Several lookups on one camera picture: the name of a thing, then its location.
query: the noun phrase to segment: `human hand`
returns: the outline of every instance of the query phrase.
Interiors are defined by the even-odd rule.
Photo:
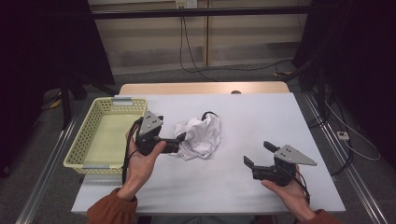
[[[300,169],[298,165],[296,165],[296,168],[299,172]],[[298,173],[296,174],[296,177],[301,181]],[[277,194],[277,196],[279,196],[279,198],[282,200],[283,204],[285,204],[288,210],[299,221],[311,220],[316,216],[306,201],[303,189],[297,184],[295,180],[290,181],[286,187],[280,187],[276,183],[269,180],[262,180],[262,184]]]
[[[129,132],[125,134],[125,137],[128,139]],[[143,156],[137,150],[137,146],[134,143],[134,139],[131,137],[129,143],[129,155],[134,153],[132,157],[129,159],[129,172],[126,177],[126,181],[124,185],[117,192],[117,195],[125,201],[131,201],[136,193],[143,187],[143,185],[149,180],[149,177],[152,174],[154,169],[154,163],[161,154],[163,149],[166,146],[166,142],[159,142],[152,152]]]

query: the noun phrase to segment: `brown jacket sleeve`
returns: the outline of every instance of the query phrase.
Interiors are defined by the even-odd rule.
[[[125,202],[117,196],[119,189],[114,189],[109,195],[103,197],[88,209],[89,224],[129,224],[134,222],[137,199]]]
[[[317,216],[314,219],[309,220],[309,221],[304,221],[304,222],[297,222],[297,223],[300,223],[300,224],[338,224],[338,223],[341,223],[340,221],[335,219],[335,217],[333,217],[332,215],[327,213],[325,210],[320,209],[315,213],[317,214]]]

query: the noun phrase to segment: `black metal frame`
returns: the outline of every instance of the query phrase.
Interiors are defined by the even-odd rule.
[[[243,16],[320,13],[336,9],[336,5],[297,7],[183,8],[135,11],[97,11],[92,13],[50,13],[47,16],[67,20],[114,20],[136,18]]]

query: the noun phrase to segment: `crumpled white cloth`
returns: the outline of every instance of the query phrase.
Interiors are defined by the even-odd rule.
[[[179,145],[178,156],[185,161],[195,157],[206,158],[218,148],[220,134],[220,120],[214,114],[206,114],[204,120],[191,119],[188,123],[178,124],[175,136],[186,133],[185,140]]]

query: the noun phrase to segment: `yellow plastic basket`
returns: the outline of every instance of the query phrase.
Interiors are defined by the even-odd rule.
[[[80,174],[120,175],[125,134],[146,110],[146,99],[95,99],[64,159],[64,166]]]

